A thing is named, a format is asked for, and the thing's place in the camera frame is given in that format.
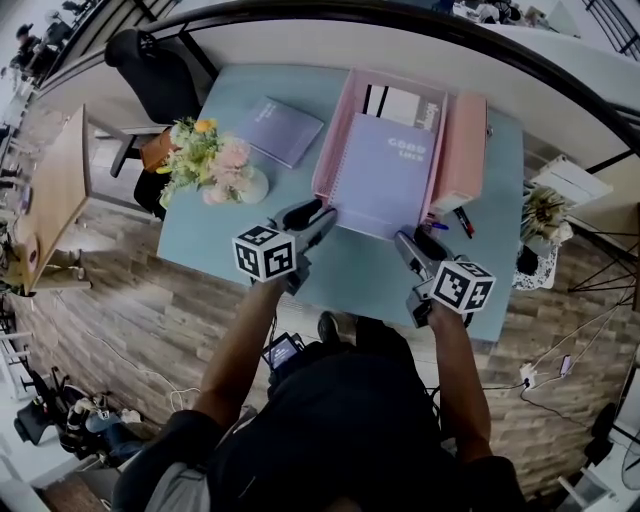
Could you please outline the person's left shoe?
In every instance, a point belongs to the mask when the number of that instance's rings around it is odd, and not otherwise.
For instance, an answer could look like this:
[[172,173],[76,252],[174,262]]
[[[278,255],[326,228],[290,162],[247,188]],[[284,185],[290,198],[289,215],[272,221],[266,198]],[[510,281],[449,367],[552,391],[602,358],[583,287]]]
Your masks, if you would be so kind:
[[317,332],[319,339],[324,344],[336,345],[341,342],[337,320],[329,311],[321,313],[317,323]]

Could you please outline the dried flower decoration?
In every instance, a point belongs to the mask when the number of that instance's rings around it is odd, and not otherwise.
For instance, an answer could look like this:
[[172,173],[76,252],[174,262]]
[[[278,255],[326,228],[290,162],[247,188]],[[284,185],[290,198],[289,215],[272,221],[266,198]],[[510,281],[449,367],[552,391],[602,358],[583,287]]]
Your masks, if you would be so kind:
[[520,239],[527,243],[536,237],[550,240],[565,220],[569,209],[565,198],[554,189],[526,183],[520,224]]

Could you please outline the white booklet with black stripes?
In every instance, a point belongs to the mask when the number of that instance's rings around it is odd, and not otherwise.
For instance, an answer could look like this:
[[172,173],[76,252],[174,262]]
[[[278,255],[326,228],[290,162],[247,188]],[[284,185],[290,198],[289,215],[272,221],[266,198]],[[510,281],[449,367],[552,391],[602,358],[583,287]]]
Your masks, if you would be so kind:
[[406,126],[414,126],[421,97],[390,86],[368,85],[363,113],[390,120]]

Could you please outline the side table with patterned cloth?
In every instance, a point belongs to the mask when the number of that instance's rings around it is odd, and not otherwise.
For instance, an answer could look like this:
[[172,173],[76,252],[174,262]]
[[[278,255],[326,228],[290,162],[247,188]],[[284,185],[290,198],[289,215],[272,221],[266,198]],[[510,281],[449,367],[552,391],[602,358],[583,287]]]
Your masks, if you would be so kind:
[[558,246],[541,237],[535,237],[529,243],[520,242],[518,256],[523,245],[526,245],[537,254],[538,269],[533,276],[521,274],[517,271],[516,260],[512,287],[520,291],[532,291],[539,288],[551,289],[555,279]]

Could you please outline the large purple notebook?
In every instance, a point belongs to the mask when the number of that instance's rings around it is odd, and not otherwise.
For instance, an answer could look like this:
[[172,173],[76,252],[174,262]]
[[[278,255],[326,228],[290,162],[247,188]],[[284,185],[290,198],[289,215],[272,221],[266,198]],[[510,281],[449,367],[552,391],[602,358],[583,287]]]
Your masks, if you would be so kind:
[[435,142],[427,130],[356,114],[329,198],[337,225],[383,240],[415,227]]

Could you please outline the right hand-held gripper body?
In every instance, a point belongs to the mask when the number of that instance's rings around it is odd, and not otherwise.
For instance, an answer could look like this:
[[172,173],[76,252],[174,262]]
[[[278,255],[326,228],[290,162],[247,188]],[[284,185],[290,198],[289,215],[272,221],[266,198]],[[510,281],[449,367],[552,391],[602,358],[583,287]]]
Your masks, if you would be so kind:
[[460,314],[468,327],[473,315],[484,309],[495,285],[495,277],[477,263],[464,260],[433,261],[429,270],[418,258],[409,268],[421,282],[412,288],[406,301],[410,317],[417,328],[428,324],[428,316],[438,302]]

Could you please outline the small black object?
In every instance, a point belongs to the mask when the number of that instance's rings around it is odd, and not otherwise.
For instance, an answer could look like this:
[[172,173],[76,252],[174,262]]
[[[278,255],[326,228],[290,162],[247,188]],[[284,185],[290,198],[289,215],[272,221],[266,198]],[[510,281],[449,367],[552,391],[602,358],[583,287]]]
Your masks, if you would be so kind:
[[538,269],[538,256],[529,247],[523,245],[517,259],[517,271],[533,276]]

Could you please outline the black office chair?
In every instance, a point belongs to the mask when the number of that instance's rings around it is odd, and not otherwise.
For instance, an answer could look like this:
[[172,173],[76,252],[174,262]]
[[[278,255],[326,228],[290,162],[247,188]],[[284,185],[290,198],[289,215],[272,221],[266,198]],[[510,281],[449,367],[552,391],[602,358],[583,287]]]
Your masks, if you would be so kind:
[[[200,113],[201,104],[187,64],[179,55],[159,47],[151,34],[135,29],[119,32],[107,43],[104,59],[124,78],[156,124],[170,130],[176,121],[195,119]],[[127,156],[140,157],[140,148],[130,150]],[[133,197],[146,211],[163,219],[166,208],[159,204],[159,198],[168,182],[167,175],[143,168]]]

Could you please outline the grey shoulder bag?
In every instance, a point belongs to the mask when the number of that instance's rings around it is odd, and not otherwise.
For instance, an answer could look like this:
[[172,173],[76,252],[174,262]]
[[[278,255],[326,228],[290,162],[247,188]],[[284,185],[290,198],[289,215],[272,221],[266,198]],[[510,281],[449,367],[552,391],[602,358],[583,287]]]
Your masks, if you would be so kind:
[[[243,406],[239,419],[221,437],[216,450],[249,425],[257,414],[258,410],[254,406]],[[159,480],[144,512],[223,511],[220,507],[212,509],[211,503],[206,470],[175,463]]]

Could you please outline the person's black clothed torso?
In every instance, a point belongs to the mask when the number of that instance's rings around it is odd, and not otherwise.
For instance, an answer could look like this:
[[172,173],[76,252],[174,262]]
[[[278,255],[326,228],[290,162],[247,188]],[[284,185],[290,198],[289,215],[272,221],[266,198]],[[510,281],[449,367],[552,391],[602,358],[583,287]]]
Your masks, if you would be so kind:
[[409,361],[383,352],[381,332],[361,341],[309,346],[282,364],[264,408],[217,450],[228,429],[173,414],[123,472],[114,512],[144,512],[175,463],[206,470],[222,512],[323,512],[341,499],[361,512],[525,512],[513,464],[456,460]]

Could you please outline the person's left forearm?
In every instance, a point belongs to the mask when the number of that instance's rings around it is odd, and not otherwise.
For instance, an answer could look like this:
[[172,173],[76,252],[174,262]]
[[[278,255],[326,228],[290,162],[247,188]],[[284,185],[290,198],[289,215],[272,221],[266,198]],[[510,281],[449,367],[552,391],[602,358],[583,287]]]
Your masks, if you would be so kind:
[[225,430],[239,418],[285,289],[283,278],[250,288],[203,375],[193,409]]

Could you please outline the white side stand with plant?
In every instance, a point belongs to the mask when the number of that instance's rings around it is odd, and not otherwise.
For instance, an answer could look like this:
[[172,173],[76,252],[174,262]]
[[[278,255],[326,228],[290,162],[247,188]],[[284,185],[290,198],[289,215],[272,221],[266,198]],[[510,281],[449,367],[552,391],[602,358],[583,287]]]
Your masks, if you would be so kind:
[[553,189],[572,206],[581,206],[613,192],[613,187],[560,155],[532,178],[536,186]]

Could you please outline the small purple notebook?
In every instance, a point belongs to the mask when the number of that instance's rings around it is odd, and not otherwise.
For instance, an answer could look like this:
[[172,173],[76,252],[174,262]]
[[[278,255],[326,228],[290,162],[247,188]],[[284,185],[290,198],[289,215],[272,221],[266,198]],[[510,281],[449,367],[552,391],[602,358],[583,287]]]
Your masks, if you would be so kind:
[[253,149],[292,169],[323,127],[320,119],[263,96],[239,122],[234,134]]

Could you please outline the black and red marker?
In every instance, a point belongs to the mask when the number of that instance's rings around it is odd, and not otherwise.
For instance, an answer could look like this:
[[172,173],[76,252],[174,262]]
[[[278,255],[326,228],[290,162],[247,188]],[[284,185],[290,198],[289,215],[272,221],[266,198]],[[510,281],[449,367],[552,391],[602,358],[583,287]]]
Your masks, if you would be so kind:
[[456,217],[458,218],[464,232],[466,233],[467,237],[469,239],[473,238],[474,235],[474,227],[472,226],[468,216],[466,215],[466,212],[464,211],[464,209],[462,207],[458,207],[454,210],[454,213],[456,214]]

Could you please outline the pink mesh tray organizer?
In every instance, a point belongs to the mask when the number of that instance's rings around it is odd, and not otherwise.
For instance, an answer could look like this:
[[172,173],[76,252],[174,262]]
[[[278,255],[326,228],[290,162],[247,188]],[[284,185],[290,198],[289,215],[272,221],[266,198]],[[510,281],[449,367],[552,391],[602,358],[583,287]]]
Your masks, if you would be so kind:
[[347,76],[334,116],[327,131],[324,145],[317,161],[316,169],[312,177],[312,191],[326,206],[331,207],[329,204],[329,198],[333,188],[337,168],[345,150],[351,123],[356,114],[364,114],[363,108],[368,85],[390,86],[439,101],[442,105],[439,127],[437,131],[433,133],[436,138],[435,149],[432,157],[429,182],[422,205],[420,219],[415,227],[401,229],[405,232],[412,232],[426,220],[433,193],[436,168],[439,162],[443,142],[449,100],[448,93],[442,89],[379,71],[361,69],[351,70]]

